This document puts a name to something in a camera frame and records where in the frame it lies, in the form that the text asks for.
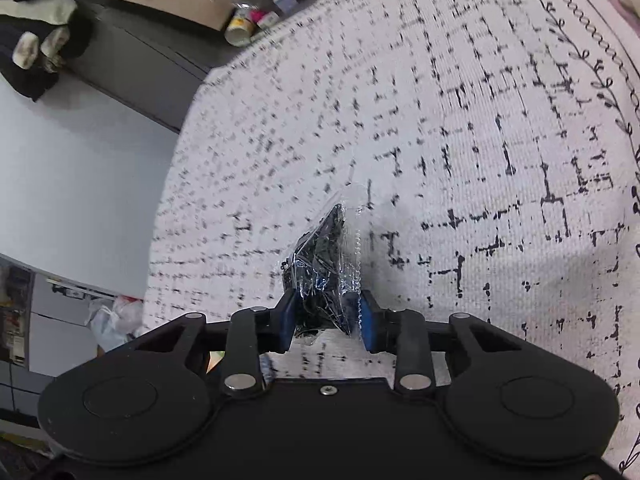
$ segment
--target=white cloth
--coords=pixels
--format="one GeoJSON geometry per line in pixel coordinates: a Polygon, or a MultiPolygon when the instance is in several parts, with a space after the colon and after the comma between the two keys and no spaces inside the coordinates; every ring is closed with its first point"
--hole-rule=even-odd
{"type": "Polygon", "coordinates": [[[40,20],[51,25],[66,25],[78,8],[73,0],[31,0],[14,2],[0,0],[0,14],[27,20],[40,20]]]}
{"type": "MultiPolygon", "coordinates": [[[[146,327],[273,306],[286,247],[353,180],[379,304],[470,312],[594,370],[623,416],[606,458],[640,478],[638,68],[605,0],[321,0],[197,92],[146,327]]],[[[389,376],[392,359],[326,333],[276,368],[389,376]]]]}
{"type": "Polygon", "coordinates": [[[40,51],[49,59],[56,57],[60,50],[71,39],[68,27],[54,28],[51,33],[42,41],[40,51]]]}
{"type": "Polygon", "coordinates": [[[24,70],[28,70],[38,57],[39,38],[32,32],[25,32],[16,43],[12,61],[24,70]]]}

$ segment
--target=black line pattern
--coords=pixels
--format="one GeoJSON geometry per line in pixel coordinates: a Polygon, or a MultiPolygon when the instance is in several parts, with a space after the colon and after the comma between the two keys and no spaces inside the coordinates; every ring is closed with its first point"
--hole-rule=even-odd
{"type": "MultiPolygon", "coordinates": [[[[617,18],[589,0],[321,0],[282,23],[196,94],[146,328],[273,305],[289,245],[361,184],[378,301],[471,312],[606,378],[622,407],[607,458],[637,476],[639,49],[617,18]]],[[[273,365],[390,377],[394,361],[326,332],[273,365]]]]}

